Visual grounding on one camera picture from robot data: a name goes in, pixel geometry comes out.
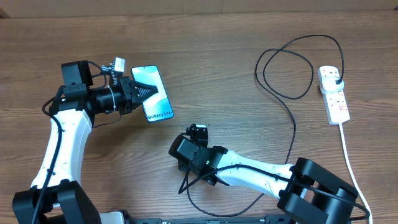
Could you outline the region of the blue Galaxy smartphone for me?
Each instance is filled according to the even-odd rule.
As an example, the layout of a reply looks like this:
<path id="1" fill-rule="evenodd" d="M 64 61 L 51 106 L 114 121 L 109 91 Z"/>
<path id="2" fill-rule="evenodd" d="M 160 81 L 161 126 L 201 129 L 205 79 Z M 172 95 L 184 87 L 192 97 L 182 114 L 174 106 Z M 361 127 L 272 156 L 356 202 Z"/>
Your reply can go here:
<path id="1" fill-rule="evenodd" d="M 147 85 L 154 85 L 158 92 L 142 103 L 147 121 L 149 123 L 173 118 L 172 110 L 167 92 L 162 81 L 159 69 L 156 65 L 143 67 L 133 67 L 131 69 L 132 77 L 136 82 Z"/>

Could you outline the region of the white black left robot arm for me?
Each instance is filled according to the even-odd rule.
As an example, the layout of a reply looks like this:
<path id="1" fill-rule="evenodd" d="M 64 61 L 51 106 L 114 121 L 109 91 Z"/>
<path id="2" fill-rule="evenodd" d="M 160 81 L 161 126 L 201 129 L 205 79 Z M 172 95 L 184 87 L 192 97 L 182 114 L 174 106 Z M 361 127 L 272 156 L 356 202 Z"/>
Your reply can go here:
<path id="1" fill-rule="evenodd" d="M 85 145 L 97 114 L 128 114 L 159 92 L 155 85 L 125 77 L 124 59 L 100 67 L 104 85 L 93 88 L 92 61 L 62 64 L 64 84 L 42 107 L 51 133 L 41 168 L 30 189 L 17 192 L 12 209 L 19 223 L 101 223 L 81 187 Z"/>

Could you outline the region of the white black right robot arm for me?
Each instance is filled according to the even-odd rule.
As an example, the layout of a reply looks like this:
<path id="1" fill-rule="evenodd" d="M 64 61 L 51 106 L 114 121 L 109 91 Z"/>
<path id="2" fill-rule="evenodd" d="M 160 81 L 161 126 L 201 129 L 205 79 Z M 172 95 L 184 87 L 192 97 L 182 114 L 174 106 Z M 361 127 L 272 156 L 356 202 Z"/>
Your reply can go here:
<path id="1" fill-rule="evenodd" d="M 245 158 L 225 147 L 208 147 L 208 129 L 192 124 L 172 143 L 169 154 L 178 160 L 180 171 L 194 173 L 184 179 L 178 192 L 188 192 L 200 180 L 257 190 L 278 199 L 277 207 L 294 223 L 351 223 L 354 208 L 364 212 L 361 220 L 371 222 L 367 203 L 358 204 L 362 193 L 324 167 L 306 158 L 294 165 L 268 164 Z"/>

